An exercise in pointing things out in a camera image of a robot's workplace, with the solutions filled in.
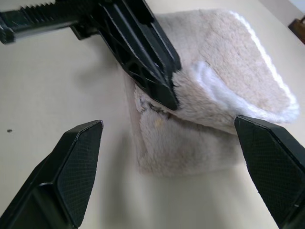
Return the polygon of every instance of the beige table surface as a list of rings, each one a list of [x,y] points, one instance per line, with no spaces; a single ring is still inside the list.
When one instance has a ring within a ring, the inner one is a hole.
[[[40,2],[2,0],[0,9]],[[226,8],[244,15],[305,108],[305,46],[257,0],[148,3],[155,13]],[[137,173],[116,68],[102,38],[80,42],[69,29],[0,45],[0,214],[63,132],[102,119],[96,183],[82,229],[276,229],[244,166],[172,179]],[[305,145],[304,112],[287,128]]]

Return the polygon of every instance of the beige fleece pouch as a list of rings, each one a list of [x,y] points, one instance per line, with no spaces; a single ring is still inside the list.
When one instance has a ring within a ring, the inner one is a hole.
[[[287,123],[296,98],[243,17],[224,10],[156,15],[181,58],[173,76],[179,109],[149,98],[125,75],[140,171],[161,176],[224,169],[243,161],[236,115]]]

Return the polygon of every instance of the fuzzy cloth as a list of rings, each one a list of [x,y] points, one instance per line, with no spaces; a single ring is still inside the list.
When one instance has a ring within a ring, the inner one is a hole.
[[[297,118],[296,98],[237,13],[197,10],[157,19],[181,58],[173,76],[180,104],[177,111],[163,107],[124,74],[140,171],[174,176],[231,167],[243,161],[236,115],[277,124]]]

